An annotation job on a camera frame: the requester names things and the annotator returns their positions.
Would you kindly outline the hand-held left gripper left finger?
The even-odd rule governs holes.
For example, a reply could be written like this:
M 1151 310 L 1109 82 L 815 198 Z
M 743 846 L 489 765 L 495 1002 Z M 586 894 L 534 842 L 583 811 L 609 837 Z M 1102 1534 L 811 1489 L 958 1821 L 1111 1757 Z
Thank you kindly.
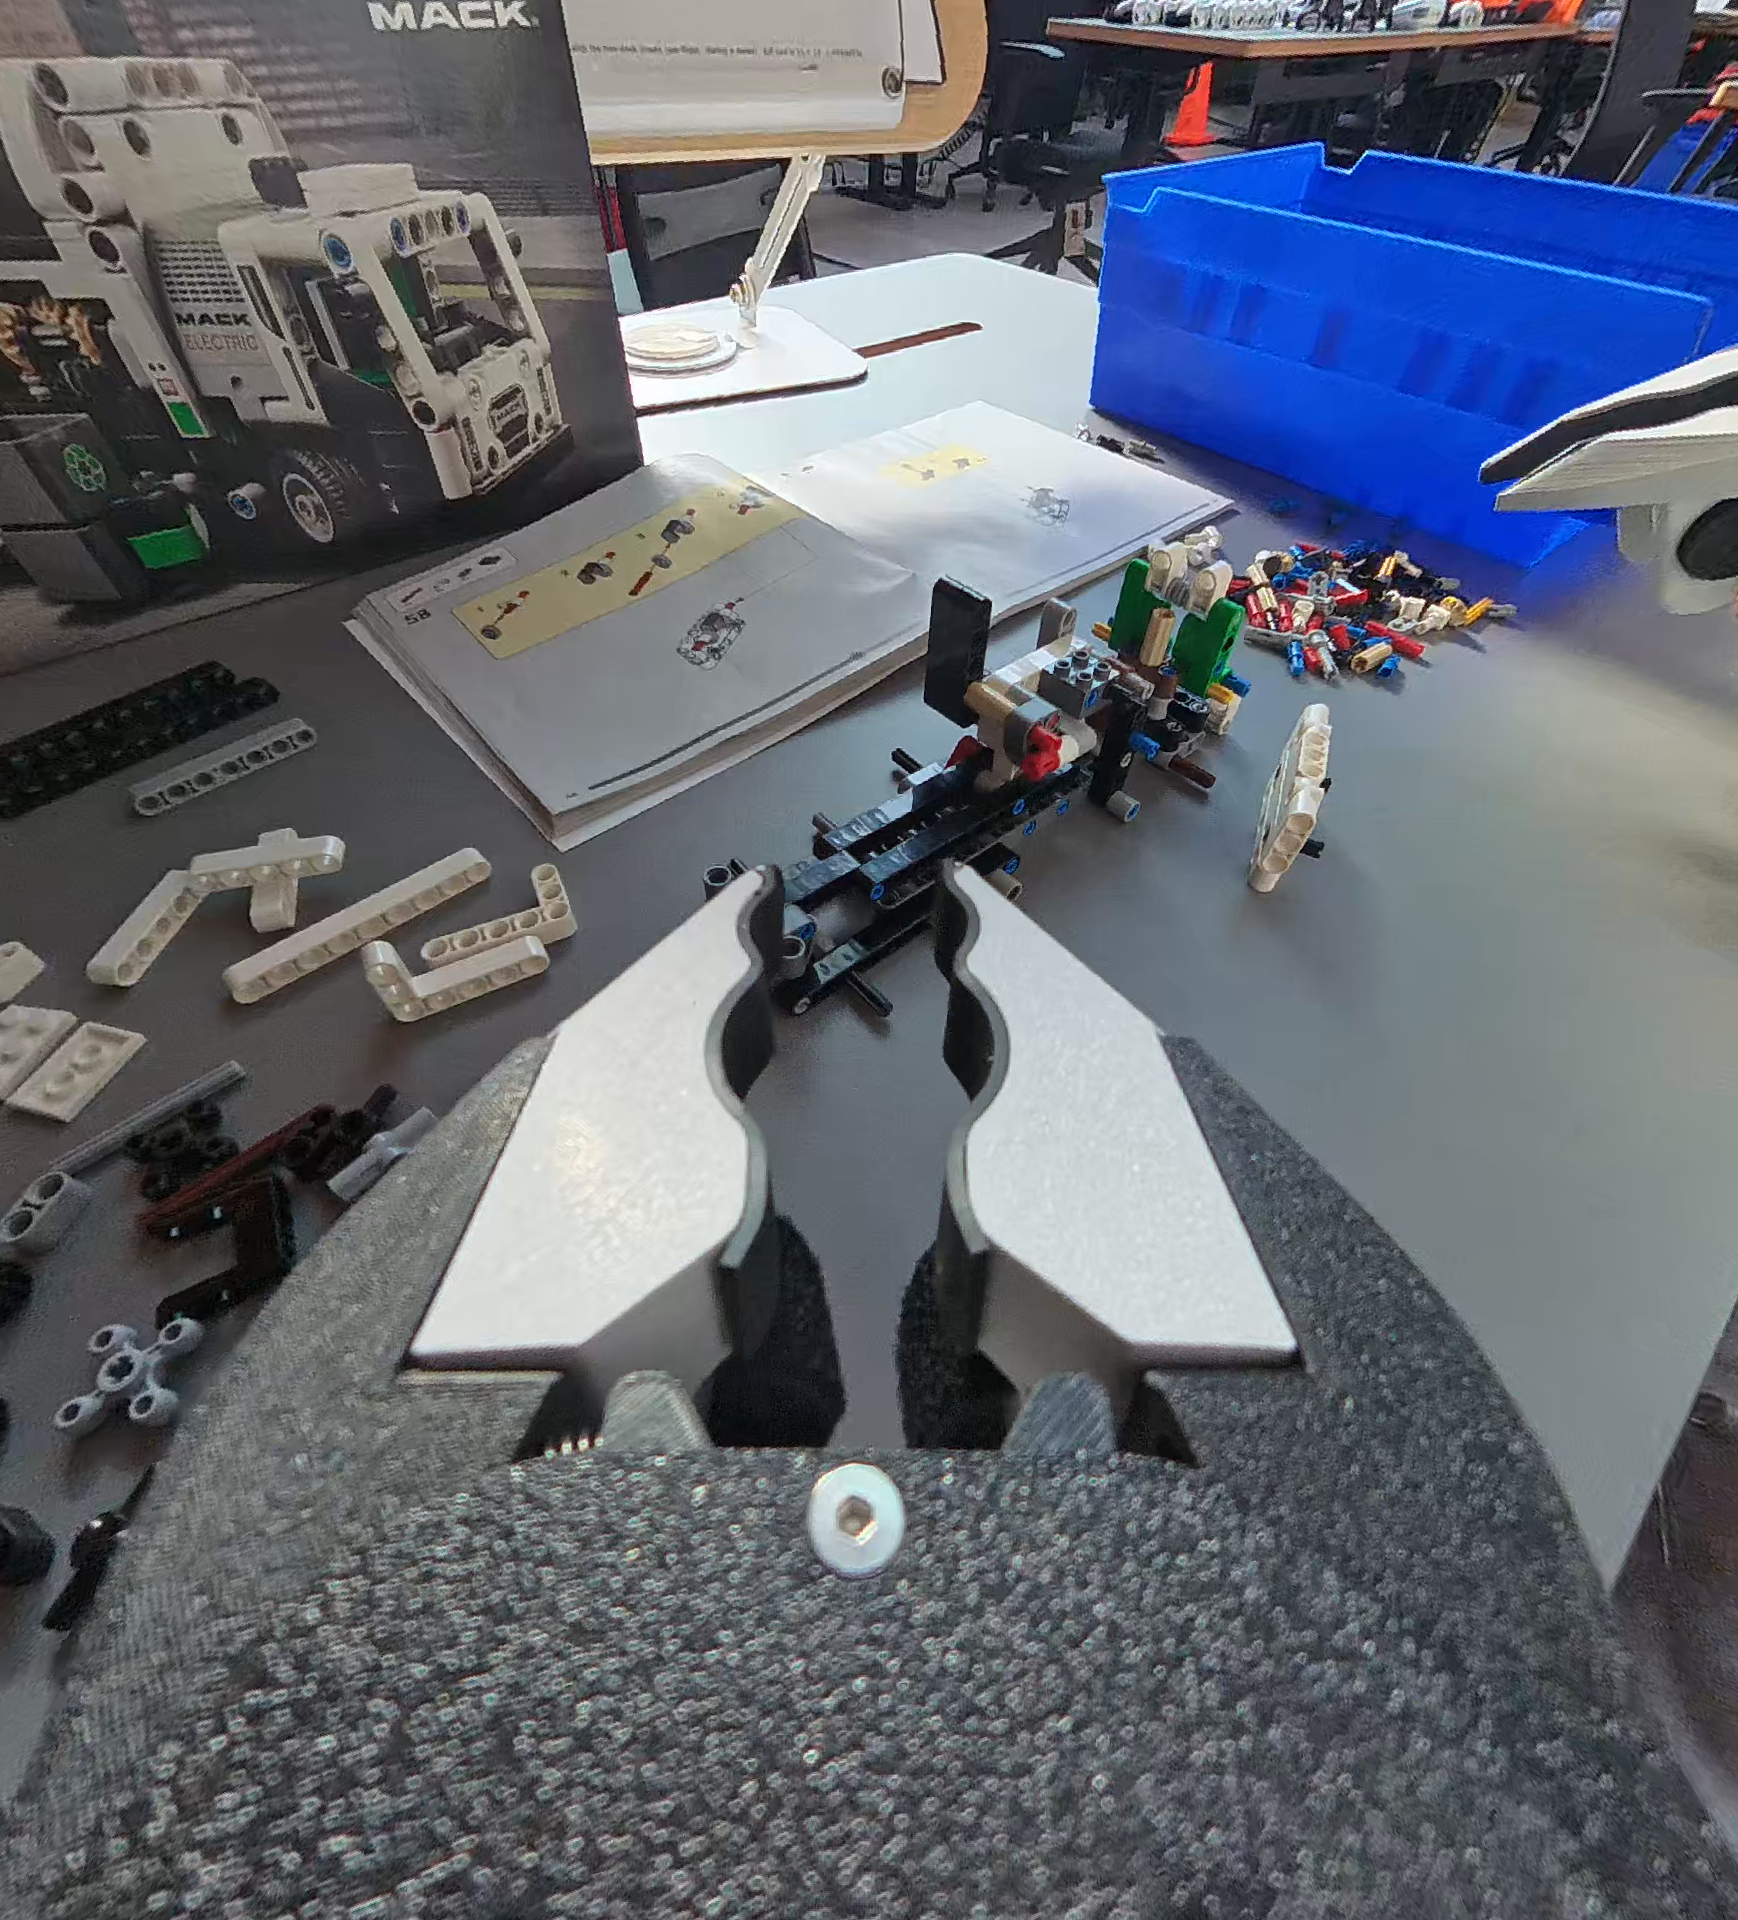
M 562 1019 L 410 1337 L 410 1379 L 664 1376 L 712 1439 L 789 1441 L 789 1251 L 747 1095 L 784 877 L 750 867 Z

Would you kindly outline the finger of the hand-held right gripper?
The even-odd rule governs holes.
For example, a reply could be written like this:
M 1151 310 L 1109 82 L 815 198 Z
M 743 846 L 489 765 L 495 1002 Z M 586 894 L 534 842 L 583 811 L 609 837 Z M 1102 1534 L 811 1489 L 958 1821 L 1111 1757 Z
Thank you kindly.
M 1480 482 L 1523 482 L 1539 467 L 1603 435 L 1680 426 L 1728 407 L 1738 407 L 1738 343 L 1564 412 L 1493 454 L 1480 466 Z
M 1690 501 L 1707 507 L 1737 498 L 1738 403 L 1732 403 L 1671 424 L 1601 434 L 1508 482 L 1497 507 L 1587 513 Z

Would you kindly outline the toy brick truck model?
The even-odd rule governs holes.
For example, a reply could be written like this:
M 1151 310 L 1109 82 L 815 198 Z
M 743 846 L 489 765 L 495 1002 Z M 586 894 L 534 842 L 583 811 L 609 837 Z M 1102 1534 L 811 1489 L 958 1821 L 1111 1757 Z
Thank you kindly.
M 811 815 L 811 851 L 783 872 L 779 1009 L 801 1018 L 856 996 L 886 1018 L 873 970 L 930 930 L 946 865 L 1012 897 L 1043 820 L 1080 805 L 1121 824 L 1139 815 L 1135 768 L 1212 788 L 1202 746 L 1248 693 L 1232 670 L 1245 616 L 1232 586 L 1223 531 L 1202 525 L 1133 555 L 1109 620 L 1085 629 L 1053 596 L 1037 643 L 990 664 L 993 601 L 941 578 L 922 693 L 953 723 L 953 746 L 933 761 L 893 750 L 886 796 Z

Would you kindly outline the toy set box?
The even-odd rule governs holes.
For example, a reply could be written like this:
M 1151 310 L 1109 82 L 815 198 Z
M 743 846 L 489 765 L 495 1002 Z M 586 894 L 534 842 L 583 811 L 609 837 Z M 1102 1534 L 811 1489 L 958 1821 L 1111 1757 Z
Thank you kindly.
M 542 2 L 0 2 L 0 676 L 642 463 Z

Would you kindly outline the grey toy axle connector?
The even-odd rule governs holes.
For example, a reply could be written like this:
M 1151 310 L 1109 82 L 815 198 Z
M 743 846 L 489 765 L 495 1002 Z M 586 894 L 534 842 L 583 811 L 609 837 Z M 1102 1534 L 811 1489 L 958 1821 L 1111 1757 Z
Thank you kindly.
M 375 1132 L 357 1158 L 328 1173 L 328 1196 L 343 1206 L 352 1206 L 370 1187 L 376 1187 L 387 1171 L 415 1151 L 436 1124 L 436 1111 L 418 1107 L 396 1126 Z

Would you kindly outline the long white toy beam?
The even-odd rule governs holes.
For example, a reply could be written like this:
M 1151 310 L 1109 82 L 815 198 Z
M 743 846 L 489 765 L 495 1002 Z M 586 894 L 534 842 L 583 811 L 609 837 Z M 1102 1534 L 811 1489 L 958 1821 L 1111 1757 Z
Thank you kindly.
M 468 894 L 491 875 L 492 862 L 474 846 L 463 846 L 233 961 L 221 975 L 222 988 L 237 1003 L 254 1003 L 276 996 L 293 981 L 316 974 L 354 949 L 384 940 L 393 930 Z

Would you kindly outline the heap of dark toy parts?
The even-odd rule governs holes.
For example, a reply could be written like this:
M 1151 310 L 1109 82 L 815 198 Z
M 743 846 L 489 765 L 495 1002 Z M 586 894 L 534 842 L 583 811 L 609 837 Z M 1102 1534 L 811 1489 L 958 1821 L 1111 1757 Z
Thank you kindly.
M 138 1228 L 152 1242 L 221 1231 L 233 1242 L 231 1264 L 166 1293 L 157 1303 L 157 1322 L 208 1324 L 279 1286 L 298 1259 L 297 1187 L 322 1186 L 348 1201 L 352 1187 L 343 1179 L 367 1178 L 380 1165 L 370 1153 L 393 1132 L 401 1101 L 402 1094 L 384 1083 L 352 1107 L 316 1105 L 140 1212 Z

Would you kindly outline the white toy panel piece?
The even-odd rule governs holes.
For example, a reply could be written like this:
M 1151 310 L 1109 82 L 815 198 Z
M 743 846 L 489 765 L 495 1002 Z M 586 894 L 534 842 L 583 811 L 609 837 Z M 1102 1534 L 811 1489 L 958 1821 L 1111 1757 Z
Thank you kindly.
M 1262 791 L 1247 886 L 1272 894 L 1291 867 L 1321 848 L 1314 837 L 1330 789 L 1332 712 L 1313 702 L 1296 715 Z

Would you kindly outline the grey cross-shaped toy part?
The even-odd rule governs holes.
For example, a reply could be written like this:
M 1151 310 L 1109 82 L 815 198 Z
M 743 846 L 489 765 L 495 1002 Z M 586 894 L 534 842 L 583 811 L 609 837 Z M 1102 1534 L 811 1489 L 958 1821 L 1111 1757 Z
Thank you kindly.
M 151 1337 L 122 1322 L 90 1331 L 92 1381 L 57 1408 L 53 1427 L 66 1438 L 86 1435 L 113 1417 L 133 1427 L 173 1427 L 183 1397 L 169 1376 L 205 1343 L 206 1334 L 206 1325 L 186 1313 L 166 1320 Z

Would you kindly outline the wooden background table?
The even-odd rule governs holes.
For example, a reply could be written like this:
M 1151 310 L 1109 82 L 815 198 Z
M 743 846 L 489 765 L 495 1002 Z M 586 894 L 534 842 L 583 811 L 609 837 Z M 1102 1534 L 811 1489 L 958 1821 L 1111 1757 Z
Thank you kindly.
M 1523 19 L 1418 31 L 1251 31 L 1056 15 L 1045 39 L 1079 50 L 1094 76 L 1127 87 L 1122 157 L 1136 165 L 1192 157 L 1218 143 L 1209 135 L 1174 145 L 1170 132 L 1182 99 L 1225 63 L 1251 71 L 1248 106 L 1256 114 L 1401 106 L 1418 115 L 1449 106 L 1459 87 L 1540 73 L 1557 52 L 1577 45 L 1577 25 Z

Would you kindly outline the light grey toy connector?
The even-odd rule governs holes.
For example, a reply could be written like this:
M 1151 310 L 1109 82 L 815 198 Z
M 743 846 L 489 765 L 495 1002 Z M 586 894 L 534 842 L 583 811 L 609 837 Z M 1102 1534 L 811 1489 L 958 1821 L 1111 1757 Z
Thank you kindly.
M 36 1175 L 0 1216 L 0 1251 L 41 1257 L 82 1220 L 95 1190 L 82 1178 L 50 1167 Z

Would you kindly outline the open instruction booklet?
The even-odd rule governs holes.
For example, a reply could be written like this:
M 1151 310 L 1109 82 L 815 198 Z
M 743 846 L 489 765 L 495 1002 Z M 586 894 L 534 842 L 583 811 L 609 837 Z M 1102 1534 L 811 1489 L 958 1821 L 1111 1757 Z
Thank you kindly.
M 941 579 L 1008 620 L 1232 507 L 973 400 L 779 471 L 650 459 L 348 629 L 568 851 L 918 659 Z

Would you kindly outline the black office chair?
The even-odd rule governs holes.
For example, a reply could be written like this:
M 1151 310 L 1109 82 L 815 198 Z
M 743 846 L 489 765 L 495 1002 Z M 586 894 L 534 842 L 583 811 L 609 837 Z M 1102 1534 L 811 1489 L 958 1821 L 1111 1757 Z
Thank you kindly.
M 1027 237 L 988 251 L 997 261 L 1056 276 L 1067 261 L 1099 284 L 1102 247 L 1091 239 L 1093 205 L 1122 157 L 1122 132 L 1083 122 L 1089 59 L 1061 41 L 1050 19 L 1101 19 L 1107 2 L 988 2 L 986 115 L 979 171 L 982 208 L 1018 185 L 1046 215 Z

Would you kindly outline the white desk lamp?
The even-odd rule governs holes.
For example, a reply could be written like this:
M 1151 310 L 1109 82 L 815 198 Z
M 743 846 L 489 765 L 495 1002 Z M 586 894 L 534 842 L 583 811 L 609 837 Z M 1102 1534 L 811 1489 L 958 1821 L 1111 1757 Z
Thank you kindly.
M 827 161 L 822 152 L 786 159 L 760 233 L 723 300 L 653 308 L 616 321 L 641 415 L 837 390 L 868 377 L 862 351 L 799 310 L 768 303 Z

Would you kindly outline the wooden board with white sheet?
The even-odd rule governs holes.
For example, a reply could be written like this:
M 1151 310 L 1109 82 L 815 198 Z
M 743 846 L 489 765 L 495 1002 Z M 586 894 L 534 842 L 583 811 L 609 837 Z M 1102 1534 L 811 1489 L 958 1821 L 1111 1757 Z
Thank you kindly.
M 567 2 L 600 163 L 920 153 L 979 102 L 982 2 Z

